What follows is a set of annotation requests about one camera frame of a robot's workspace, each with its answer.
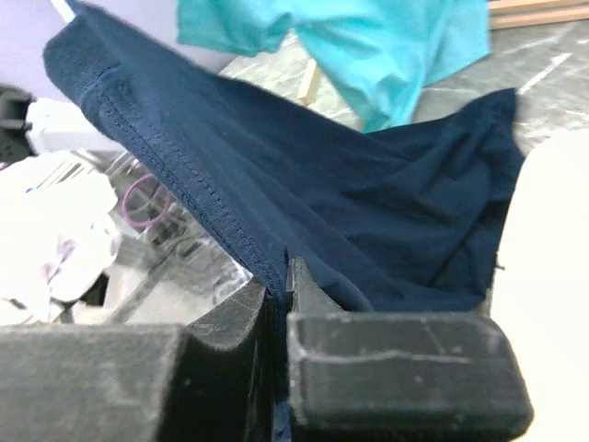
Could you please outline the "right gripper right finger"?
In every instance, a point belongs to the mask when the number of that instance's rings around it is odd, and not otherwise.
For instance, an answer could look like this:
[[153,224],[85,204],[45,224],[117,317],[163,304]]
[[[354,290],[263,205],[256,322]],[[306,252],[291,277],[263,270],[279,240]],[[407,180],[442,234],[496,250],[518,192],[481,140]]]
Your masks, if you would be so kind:
[[509,340],[477,313],[343,311],[293,259],[296,441],[511,441],[534,411]]

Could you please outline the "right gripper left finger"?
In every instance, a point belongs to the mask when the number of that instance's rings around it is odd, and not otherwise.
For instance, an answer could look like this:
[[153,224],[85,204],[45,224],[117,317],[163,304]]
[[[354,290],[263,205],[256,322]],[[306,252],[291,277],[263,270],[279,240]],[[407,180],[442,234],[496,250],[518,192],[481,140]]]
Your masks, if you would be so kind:
[[5,441],[269,441],[273,300],[250,282],[192,325],[1,330]]

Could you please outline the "navy blue t shirt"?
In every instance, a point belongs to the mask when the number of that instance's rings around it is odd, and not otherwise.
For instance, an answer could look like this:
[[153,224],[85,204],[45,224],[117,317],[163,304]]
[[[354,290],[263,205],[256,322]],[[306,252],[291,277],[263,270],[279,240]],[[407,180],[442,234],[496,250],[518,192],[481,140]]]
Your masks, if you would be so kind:
[[50,80],[277,297],[304,259],[349,310],[471,310],[491,283],[523,155],[504,89],[443,119],[362,134],[210,74],[80,6]]

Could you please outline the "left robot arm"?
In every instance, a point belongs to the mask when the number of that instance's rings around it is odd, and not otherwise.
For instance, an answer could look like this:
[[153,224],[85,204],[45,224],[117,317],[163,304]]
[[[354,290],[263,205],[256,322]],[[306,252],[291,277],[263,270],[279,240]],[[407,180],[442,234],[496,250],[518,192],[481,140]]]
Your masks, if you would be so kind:
[[1,87],[1,322],[51,323],[114,263],[106,175],[76,152],[117,152],[74,105]]

